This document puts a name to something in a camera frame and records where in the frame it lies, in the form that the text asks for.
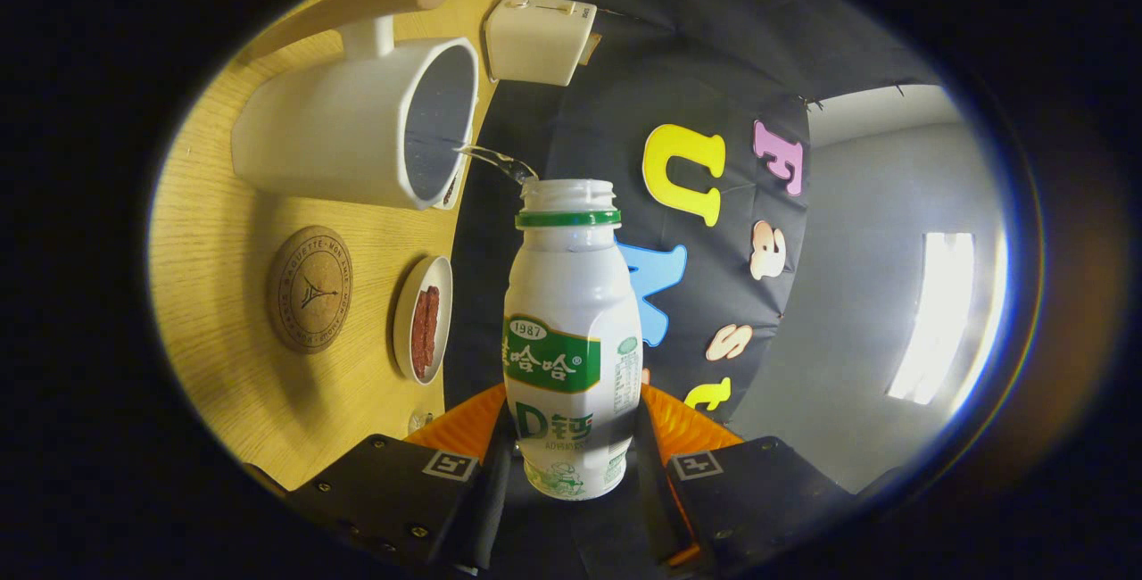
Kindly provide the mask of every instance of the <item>mug handle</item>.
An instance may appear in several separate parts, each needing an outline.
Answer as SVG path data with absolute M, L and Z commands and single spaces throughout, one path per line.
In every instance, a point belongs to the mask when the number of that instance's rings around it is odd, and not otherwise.
M 263 31 L 239 58 L 250 63 L 329 29 L 341 31 L 348 58 L 371 58 L 392 50 L 393 23 L 388 16 L 428 10 L 441 3 L 444 0 L 321 0 Z

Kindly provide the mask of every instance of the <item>small white bowl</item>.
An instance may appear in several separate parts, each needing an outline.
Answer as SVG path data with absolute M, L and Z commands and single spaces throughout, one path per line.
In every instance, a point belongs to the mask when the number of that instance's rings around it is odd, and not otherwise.
M 425 378 L 417 377 L 412 370 L 412 316 L 417 312 L 417 298 L 420 292 L 434 285 L 440 290 L 440 306 L 436 308 L 436 343 L 433 349 L 432 364 L 425 369 Z M 444 361 L 444 348 L 448 347 L 448 327 L 452 320 L 452 264 L 445 256 L 428 256 L 421 259 L 401 287 L 401 296 L 396 299 L 396 316 L 393 319 L 393 353 L 401 372 L 421 386 L 428 386 Z

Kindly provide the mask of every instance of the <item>bottle neck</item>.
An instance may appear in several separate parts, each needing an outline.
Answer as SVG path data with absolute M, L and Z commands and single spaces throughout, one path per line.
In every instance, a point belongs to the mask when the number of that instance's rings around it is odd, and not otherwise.
M 614 247 L 617 226 L 525 227 L 523 248 L 531 251 L 596 251 Z

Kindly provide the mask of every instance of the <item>bottle label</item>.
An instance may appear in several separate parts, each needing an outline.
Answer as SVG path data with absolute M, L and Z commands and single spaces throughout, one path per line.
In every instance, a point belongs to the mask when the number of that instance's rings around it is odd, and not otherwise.
M 504 320 L 504 377 L 555 393 L 582 393 L 600 381 L 600 340 L 553 331 L 534 316 Z

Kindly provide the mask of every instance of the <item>gray wall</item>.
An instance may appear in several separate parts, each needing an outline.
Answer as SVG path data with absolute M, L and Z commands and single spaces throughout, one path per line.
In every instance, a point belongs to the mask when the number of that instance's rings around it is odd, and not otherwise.
M 944 428 L 990 307 L 1002 202 L 965 124 L 813 150 L 805 242 L 785 319 L 730 421 L 775 435 L 856 492 Z M 968 328 L 928 405 L 885 395 L 911 336 L 925 233 L 975 235 Z

